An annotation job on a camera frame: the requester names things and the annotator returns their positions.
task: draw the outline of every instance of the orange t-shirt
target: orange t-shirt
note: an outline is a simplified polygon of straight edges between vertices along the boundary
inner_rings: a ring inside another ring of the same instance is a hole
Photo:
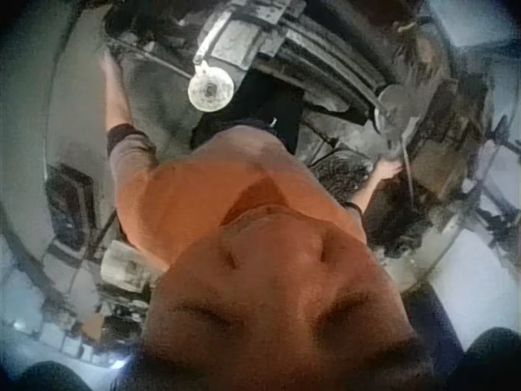
[[[157,165],[145,136],[111,154],[118,216],[131,244],[167,270],[196,240],[248,210],[276,204],[332,222],[362,243],[354,210],[342,208],[267,132],[237,126],[189,157]]]

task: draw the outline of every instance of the person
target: person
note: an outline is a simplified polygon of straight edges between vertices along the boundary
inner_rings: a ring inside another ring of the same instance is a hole
[[[129,242],[164,272],[120,389],[426,389],[431,366],[361,215],[401,171],[381,160],[342,208],[284,144],[234,125],[159,164],[108,51],[106,126]]]

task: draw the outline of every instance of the man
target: man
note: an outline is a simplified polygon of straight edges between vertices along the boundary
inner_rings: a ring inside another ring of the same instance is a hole
[[[361,227],[269,131],[236,125],[158,165],[106,53],[108,152],[131,244],[162,270],[122,389],[423,389],[428,361]]]

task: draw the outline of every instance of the t-shirt sleeve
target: t-shirt sleeve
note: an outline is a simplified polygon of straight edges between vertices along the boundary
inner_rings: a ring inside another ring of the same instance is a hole
[[[138,171],[150,171],[158,164],[154,144],[130,124],[108,132],[107,152],[116,187],[125,185]]]

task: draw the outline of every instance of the clothing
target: clothing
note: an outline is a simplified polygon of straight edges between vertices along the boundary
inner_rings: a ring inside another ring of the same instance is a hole
[[[116,207],[131,244],[162,271],[197,239],[251,209],[276,204],[335,224],[362,243],[355,209],[343,209],[272,134],[240,125],[189,157],[158,165],[146,135],[126,125],[110,163]]]

